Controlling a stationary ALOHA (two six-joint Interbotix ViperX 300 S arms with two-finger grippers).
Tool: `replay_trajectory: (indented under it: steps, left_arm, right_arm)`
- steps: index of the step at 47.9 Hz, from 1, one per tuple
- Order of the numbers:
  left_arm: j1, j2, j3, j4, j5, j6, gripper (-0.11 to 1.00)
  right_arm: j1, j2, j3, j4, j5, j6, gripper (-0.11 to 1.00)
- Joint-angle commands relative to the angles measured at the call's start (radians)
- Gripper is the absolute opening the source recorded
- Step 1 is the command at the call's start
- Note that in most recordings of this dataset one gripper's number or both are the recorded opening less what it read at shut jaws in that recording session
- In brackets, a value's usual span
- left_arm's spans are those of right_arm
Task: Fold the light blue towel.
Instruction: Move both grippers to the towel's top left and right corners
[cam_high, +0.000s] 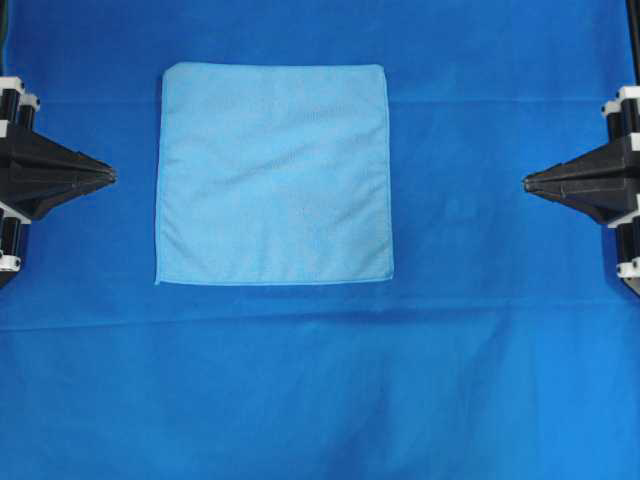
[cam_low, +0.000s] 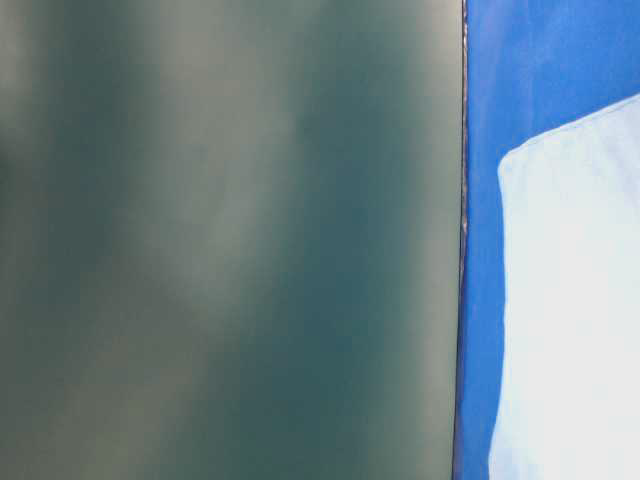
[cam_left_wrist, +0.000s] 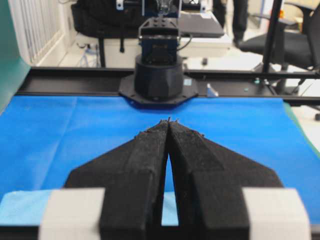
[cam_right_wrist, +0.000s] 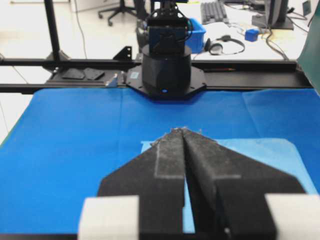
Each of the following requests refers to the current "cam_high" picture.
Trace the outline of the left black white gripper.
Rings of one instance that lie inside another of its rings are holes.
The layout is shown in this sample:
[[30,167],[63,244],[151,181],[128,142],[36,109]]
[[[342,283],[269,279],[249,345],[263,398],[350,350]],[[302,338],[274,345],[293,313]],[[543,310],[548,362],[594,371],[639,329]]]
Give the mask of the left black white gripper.
[[[28,226],[52,209],[116,181],[108,164],[70,150],[33,129],[39,98],[18,76],[1,77],[1,287],[24,263]],[[82,172],[8,172],[11,161],[22,167]]]

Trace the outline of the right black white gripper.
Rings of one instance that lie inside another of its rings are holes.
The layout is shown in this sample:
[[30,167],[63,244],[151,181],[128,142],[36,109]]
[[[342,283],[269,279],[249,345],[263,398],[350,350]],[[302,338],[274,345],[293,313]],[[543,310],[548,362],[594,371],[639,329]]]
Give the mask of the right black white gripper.
[[[639,87],[623,86],[602,108],[610,142],[527,175],[527,193],[556,202],[615,231],[616,275],[639,294]],[[559,182],[621,178],[623,182]]]

